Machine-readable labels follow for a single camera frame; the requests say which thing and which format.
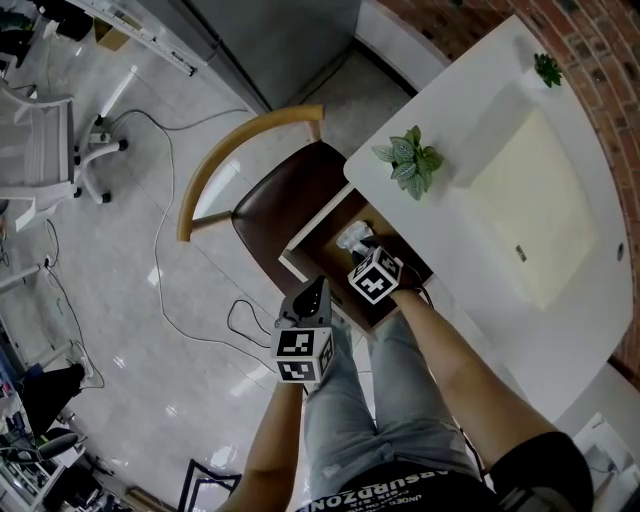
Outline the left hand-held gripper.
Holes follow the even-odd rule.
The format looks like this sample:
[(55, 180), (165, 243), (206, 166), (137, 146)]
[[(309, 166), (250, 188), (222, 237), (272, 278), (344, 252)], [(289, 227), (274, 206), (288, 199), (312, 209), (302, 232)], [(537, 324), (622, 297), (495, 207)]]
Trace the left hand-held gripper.
[(334, 356), (331, 305), (326, 277), (317, 277), (312, 292), (286, 297), (271, 336), (271, 357), (283, 383), (320, 385)]

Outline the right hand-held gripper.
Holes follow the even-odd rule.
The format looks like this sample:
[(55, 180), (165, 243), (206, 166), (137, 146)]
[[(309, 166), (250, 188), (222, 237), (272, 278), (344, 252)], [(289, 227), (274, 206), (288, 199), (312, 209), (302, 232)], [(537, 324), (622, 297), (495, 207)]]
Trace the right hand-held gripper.
[(403, 262), (376, 239), (364, 239), (361, 245), (367, 254), (349, 273), (348, 282), (369, 303), (377, 304), (399, 286)]

